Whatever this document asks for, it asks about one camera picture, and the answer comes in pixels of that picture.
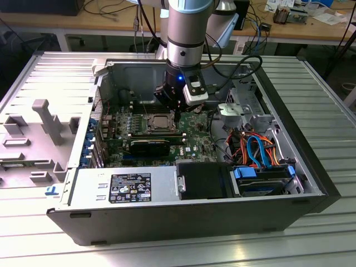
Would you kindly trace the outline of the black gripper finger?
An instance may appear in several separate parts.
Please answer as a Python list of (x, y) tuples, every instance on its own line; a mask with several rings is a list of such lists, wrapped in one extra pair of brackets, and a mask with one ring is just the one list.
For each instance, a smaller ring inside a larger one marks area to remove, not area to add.
[(187, 113), (191, 111), (191, 106), (188, 105), (181, 105), (179, 106), (179, 108), (177, 109), (177, 122), (180, 122), (181, 120), (181, 114), (182, 113)]
[(177, 101), (170, 96), (164, 87), (156, 87), (154, 96), (165, 107), (169, 108), (174, 114), (174, 122), (177, 122)]

